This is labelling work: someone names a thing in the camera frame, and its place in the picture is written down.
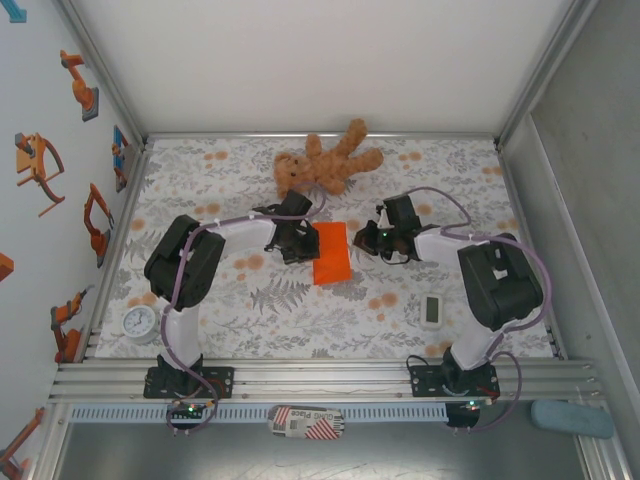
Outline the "orange gripper claw sticker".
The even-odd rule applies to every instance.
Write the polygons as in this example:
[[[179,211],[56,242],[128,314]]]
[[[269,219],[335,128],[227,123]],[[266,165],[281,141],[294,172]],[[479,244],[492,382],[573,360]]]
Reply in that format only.
[[[27,172],[28,175],[17,182],[21,187],[33,181],[50,201],[50,205],[42,210],[38,217],[46,215],[49,211],[65,200],[64,196],[56,195],[51,189],[49,182],[65,172],[63,161],[53,144],[42,137],[39,133],[25,135],[17,133],[14,137],[16,147],[16,172],[18,174]],[[53,158],[56,171],[48,174],[45,165],[45,156]]]

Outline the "white digital timer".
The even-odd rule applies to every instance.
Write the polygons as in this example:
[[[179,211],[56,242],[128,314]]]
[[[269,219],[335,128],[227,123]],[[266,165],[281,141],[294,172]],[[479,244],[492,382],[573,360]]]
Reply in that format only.
[[[443,300],[436,294],[424,294],[420,299],[419,323],[432,331],[440,330],[443,326]]]

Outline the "blue-grey cloth pad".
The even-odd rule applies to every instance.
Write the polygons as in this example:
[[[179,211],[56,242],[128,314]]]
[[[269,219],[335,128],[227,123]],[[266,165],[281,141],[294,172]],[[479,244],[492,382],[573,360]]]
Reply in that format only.
[[[564,434],[610,439],[614,422],[605,410],[558,400],[536,400],[531,404],[533,424]]]

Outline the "brown teddy bear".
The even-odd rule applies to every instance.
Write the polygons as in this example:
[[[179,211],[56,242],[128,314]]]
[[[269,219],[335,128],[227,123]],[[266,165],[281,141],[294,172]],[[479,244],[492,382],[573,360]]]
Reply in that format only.
[[[331,195],[343,194],[351,176],[372,172],[383,164],[384,155],[378,148],[354,154],[367,135],[365,121],[357,118],[349,123],[337,145],[329,150],[323,149],[317,134],[309,134],[303,154],[278,154],[273,170],[278,197],[283,199],[290,190],[308,190],[309,183],[320,185]]]

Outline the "blue and orange machine sticker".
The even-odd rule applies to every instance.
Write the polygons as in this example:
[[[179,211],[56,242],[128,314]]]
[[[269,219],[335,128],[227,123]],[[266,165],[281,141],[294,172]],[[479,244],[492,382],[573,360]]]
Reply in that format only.
[[[115,190],[119,193],[128,184],[129,172],[133,162],[132,156],[135,150],[117,125],[113,127],[111,152],[115,174]]]

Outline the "white round analog clock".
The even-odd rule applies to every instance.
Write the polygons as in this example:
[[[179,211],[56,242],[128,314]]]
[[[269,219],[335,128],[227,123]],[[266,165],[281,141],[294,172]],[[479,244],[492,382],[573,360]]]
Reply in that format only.
[[[147,344],[158,336],[159,320],[151,307],[137,305],[122,317],[121,329],[123,335],[133,344]]]

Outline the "aluminium profile frame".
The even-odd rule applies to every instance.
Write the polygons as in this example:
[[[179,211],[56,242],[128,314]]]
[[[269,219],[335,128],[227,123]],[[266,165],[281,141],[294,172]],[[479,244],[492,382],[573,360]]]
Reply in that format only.
[[[90,65],[96,64],[98,80],[106,88],[109,98],[115,101],[116,110],[125,115],[127,126],[134,126],[135,135],[143,135],[140,145],[151,145],[156,139],[185,136],[189,138],[267,138],[267,133],[248,132],[204,132],[184,133],[142,133],[141,126],[134,121],[133,107],[126,106],[124,90],[120,88],[112,75],[113,70],[107,66],[98,46],[95,28],[89,26],[88,13],[83,12],[80,0],[52,0],[56,11],[73,39],[79,41],[82,54],[89,57]],[[589,406],[613,408],[616,433],[610,440],[598,440],[588,437],[577,437],[572,440],[569,453],[560,453],[559,447],[553,447],[548,454],[551,473],[559,470],[561,461],[567,464],[573,458],[580,463],[580,476],[591,480],[622,480],[632,478],[634,473],[640,475],[640,446],[632,446],[632,440],[640,440],[640,384],[636,383],[631,366],[631,350],[625,353],[616,331],[613,317],[609,315],[602,290],[593,275],[592,266],[584,250],[584,237],[580,238],[575,229],[574,218],[567,206],[567,196],[558,183],[557,172],[553,163],[560,158],[559,140],[550,136],[542,123],[536,123],[536,108],[547,102],[549,85],[557,83],[560,71],[567,61],[578,59],[578,47],[582,38],[595,38],[596,20],[604,18],[601,10],[605,0],[571,0],[566,13],[562,14],[560,24],[553,35],[549,36],[548,45],[537,62],[534,73],[527,80],[516,106],[509,113],[506,126],[498,135],[498,157],[505,168],[507,191],[510,200],[515,203],[516,218],[524,228],[524,238],[532,245],[539,247],[541,254],[548,259],[559,260],[564,255],[567,266],[552,269],[555,280],[560,282],[560,299],[554,300],[554,314],[551,315],[552,332],[555,335],[559,352],[564,360],[522,359],[521,368],[525,384],[523,400],[529,401],[543,398],[564,398],[577,400]],[[89,333],[81,336],[80,351],[76,355],[79,363],[63,366],[56,373],[52,393],[48,404],[52,409],[52,427],[43,447],[43,459],[39,461],[34,478],[53,480],[60,477],[64,462],[70,458],[69,426],[72,414],[80,406],[85,405],[94,410],[104,412],[107,407],[124,412],[125,407],[142,410],[144,405],[160,405],[161,400],[145,400],[141,394],[143,367],[150,367],[150,360],[125,358],[123,360],[96,359],[93,350],[88,347],[90,336],[97,335],[99,320],[106,311],[107,294],[115,282],[116,260],[120,258],[124,248],[124,234],[116,235],[116,251],[109,254],[106,277],[99,287],[96,312],[89,322]],[[206,365],[219,366],[226,364],[236,367],[236,397],[229,402],[231,407],[256,407],[258,403],[294,403],[305,405],[321,405],[337,402],[341,405],[355,406],[360,410],[374,404],[390,403],[392,407],[407,407],[417,403],[420,398],[410,398],[408,373],[400,365],[400,360],[205,360]],[[534,461],[532,466],[525,466],[524,461],[532,459],[532,453],[522,454],[522,460],[516,460],[520,452],[515,440],[508,440],[498,453],[495,446],[489,446],[486,440],[474,440],[474,445],[481,452],[474,457],[471,447],[456,446],[457,440],[427,439],[415,427],[404,439],[417,439],[418,446],[426,445],[427,453],[411,453],[411,465],[423,466],[425,472],[429,467],[430,478],[436,475],[436,460],[445,465],[444,454],[453,454],[453,466],[450,478],[471,478],[469,471],[473,466],[513,467],[515,477],[511,478],[543,478],[542,463]],[[338,447],[336,457],[326,470],[312,472],[312,466],[322,463],[319,447],[313,447],[307,455],[309,460],[302,463],[281,464],[278,466],[275,454],[248,453],[249,446],[234,447],[228,457],[218,460],[223,463],[219,471],[231,472],[231,467],[241,466],[240,460],[246,459],[246,466],[258,468],[268,467],[273,470],[271,478],[303,479],[303,472],[308,475],[329,474],[345,475],[345,478],[366,479],[364,460],[356,462],[356,447],[380,447],[376,451],[391,453],[391,447],[399,447],[400,440],[383,439],[383,443],[375,445],[371,438],[362,437],[356,440],[355,446]]]

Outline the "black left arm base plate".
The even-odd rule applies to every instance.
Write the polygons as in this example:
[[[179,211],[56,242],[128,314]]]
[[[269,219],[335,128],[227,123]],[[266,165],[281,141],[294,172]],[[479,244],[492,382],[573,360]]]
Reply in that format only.
[[[199,373],[219,398],[232,396],[234,384],[232,367],[203,367]],[[192,375],[181,371],[152,367],[144,381],[143,397],[146,399],[211,398],[211,392]]]

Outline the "orange square paper sheet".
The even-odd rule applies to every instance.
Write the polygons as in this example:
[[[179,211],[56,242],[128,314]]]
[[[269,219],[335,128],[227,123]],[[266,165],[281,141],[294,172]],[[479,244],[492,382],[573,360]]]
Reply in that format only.
[[[316,222],[319,257],[313,261],[315,285],[328,285],[352,278],[347,228],[344,222]]]

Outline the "floral patterned tablecloth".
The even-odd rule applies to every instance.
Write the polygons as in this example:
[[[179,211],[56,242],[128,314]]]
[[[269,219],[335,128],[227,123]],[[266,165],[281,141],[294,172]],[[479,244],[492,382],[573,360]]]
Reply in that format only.
[[[497,152],[489,140],[369,139],[383,165],[355,175],[344,194],[320,203],[318,220],[344,222],[353,236],[384,198],[409,192],[425,224],[472,218],[472,230],[516,234]],[[273,164],[300,154],[303,138],[160,139],[151,144],[96,355],[153,358],[160,340],[144,345],[122,333],[127,311],[159,308],[144,265],[171,222],[187,214],[208,223],[244,215],[276,201]],[[387,265],[350,252],[352,278],[315,285],[313,266],[285,265],[278,252],[246,250],[221,261],[198,318],[199,344],[209,358],[438,357],[472,320],[456,267],[429,262]],[[420,299],[443,300],[443,326],[419,323]]]

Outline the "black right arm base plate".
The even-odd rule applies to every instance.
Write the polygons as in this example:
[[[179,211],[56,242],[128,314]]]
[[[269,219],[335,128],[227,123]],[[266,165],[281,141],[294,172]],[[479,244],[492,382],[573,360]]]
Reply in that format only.
[[[485,364],[474,370],[457,371],[438,366],[409,368],[414,397],[498,398],[501,395],[496,369]]]

